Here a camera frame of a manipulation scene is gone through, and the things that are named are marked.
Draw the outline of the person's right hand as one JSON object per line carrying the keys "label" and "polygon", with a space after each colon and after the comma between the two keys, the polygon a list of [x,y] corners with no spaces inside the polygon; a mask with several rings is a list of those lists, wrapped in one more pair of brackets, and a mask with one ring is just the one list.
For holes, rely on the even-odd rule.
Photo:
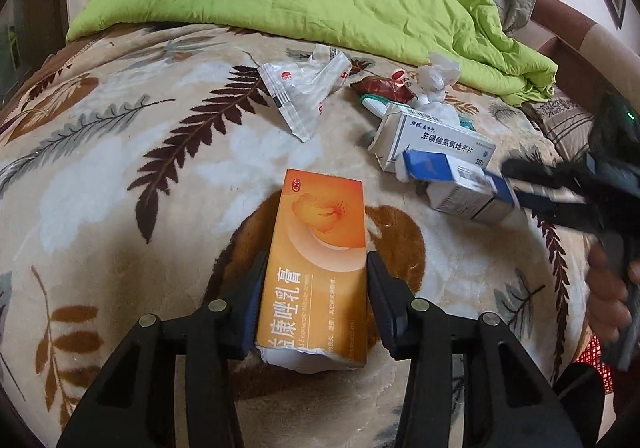
{"label": "person's right hand", "polygon": [[623,279],[608,266],[600,242],[593,242],[590,248],[586,283],[589,327],[601,342],[615,342],[631,323],[631,312],[626,306],[628,290]]}

